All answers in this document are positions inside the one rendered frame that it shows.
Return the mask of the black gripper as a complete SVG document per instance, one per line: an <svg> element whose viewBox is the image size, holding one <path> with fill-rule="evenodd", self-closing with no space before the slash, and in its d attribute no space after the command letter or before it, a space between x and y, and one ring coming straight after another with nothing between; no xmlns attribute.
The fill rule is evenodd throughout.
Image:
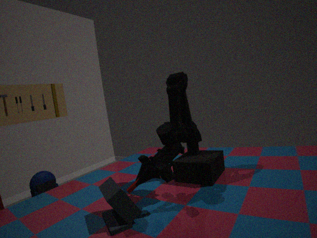
<svg viewBox="0 0 317 238"><path fill-rule="evenodd" d="M165 148L158 149L158 153L155 156L145 156L140 155L138 157L141 162L140 171L136 178L137 185L141 185L142 183L157 178L160 179L160 176L163 174L165 176L165 180L170 182L173 179L173 172L171 172L170 168L167 166L169 163L173 164L173 155Z"/></svg>

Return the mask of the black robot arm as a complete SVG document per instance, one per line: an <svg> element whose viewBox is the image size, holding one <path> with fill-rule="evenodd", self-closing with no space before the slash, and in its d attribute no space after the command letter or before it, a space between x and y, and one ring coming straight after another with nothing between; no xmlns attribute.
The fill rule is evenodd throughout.
<svg viewBox="0 0 317 238"><path fill-rule="evenodd" d="M186 95L187 75L179 72L169 75L167 81L170 122L165 122L156 130L161 142L175 158L184 154L182 143L187 143L185 155L198 155L198 142L202 141L196 124L192 121L189 103Z"/></svg>

